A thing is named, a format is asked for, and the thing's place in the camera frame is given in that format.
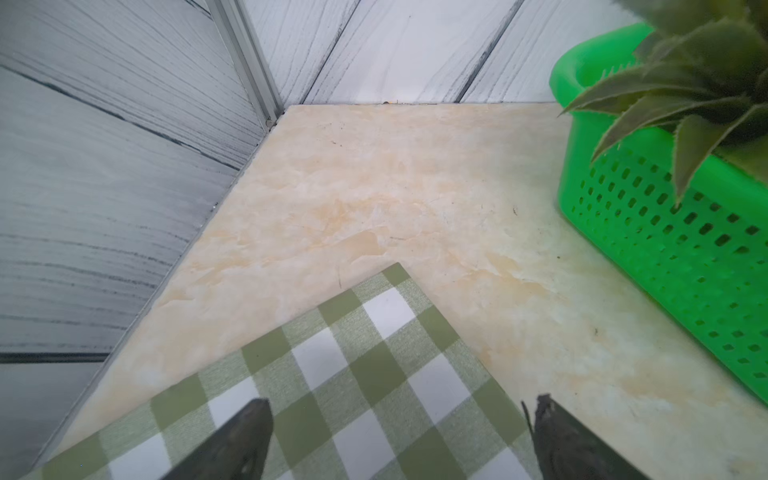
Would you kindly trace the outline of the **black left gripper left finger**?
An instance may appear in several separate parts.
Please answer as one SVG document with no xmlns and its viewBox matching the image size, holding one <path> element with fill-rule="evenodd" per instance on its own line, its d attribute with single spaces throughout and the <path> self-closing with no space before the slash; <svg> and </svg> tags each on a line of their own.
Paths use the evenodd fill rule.
<svg viewBox="0 0 768 480">
<path fill-rule="evenodd" d="M 273 430 L 270 402 L 253 399 L 163 480 L 261 479 Z"/>
</svg>

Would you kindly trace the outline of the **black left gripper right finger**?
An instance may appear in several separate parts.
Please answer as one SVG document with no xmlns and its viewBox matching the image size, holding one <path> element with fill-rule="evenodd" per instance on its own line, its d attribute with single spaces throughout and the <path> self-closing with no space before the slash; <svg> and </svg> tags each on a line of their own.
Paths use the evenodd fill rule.
<svg viewBox="0 0 768 480">
<path fill-rule="evenodd" d="M 648 479 L 550 394 L 537 397 L 535 421 L 521 407 L 544 479 Z"/>
</svg>

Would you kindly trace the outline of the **pineapple with dark crown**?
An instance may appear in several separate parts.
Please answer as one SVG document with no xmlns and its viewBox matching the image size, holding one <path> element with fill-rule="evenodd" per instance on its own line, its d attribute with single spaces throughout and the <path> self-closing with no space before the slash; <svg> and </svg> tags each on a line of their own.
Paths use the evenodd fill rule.
<svg viewBox="0 0 768 480">
<path fill-rule="evenodd" d="M 674 136 L 672 180 L 683 197 L 716 155 L 767 181 L 767 4 L 764 1 L 623 1 L 651 33 L 636 63 L 572 100 L 565 112 L 615 116 L 592 156 L 651 127 Z"/>
</svg>

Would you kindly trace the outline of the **green checkered cloth mat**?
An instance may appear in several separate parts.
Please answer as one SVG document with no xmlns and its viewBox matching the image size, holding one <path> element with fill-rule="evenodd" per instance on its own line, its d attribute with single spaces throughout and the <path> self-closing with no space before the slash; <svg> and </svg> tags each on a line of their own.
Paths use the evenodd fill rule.
<svg viewBox="0 0 768 480">
<path fill-rule="evenodd" d="M 536 479 L 526 422 L 393 264 L 169 387 L 32 472 L 158 479 L 250 400 L 268 479 Z"/>
</svg>

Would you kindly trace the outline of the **green perforated plastic basket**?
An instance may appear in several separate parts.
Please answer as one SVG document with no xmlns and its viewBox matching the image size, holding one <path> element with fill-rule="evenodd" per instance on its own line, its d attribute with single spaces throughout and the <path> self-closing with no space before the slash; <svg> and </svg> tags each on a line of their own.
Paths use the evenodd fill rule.
<svg viewBox="0 0 768 480">
<path fill-rule="evenodd" d="M 555 64 L 565 107 L 633 66 L 643 24 L 588 40 Z M 558 193 L 571 223 L 702 342 L 758 397 L 767 395 L 767 188 L 709 156 L 683 197 L 674 136 L 651 127 L 592 156 L 615 116 L 575 111 Z"/>
</svg>

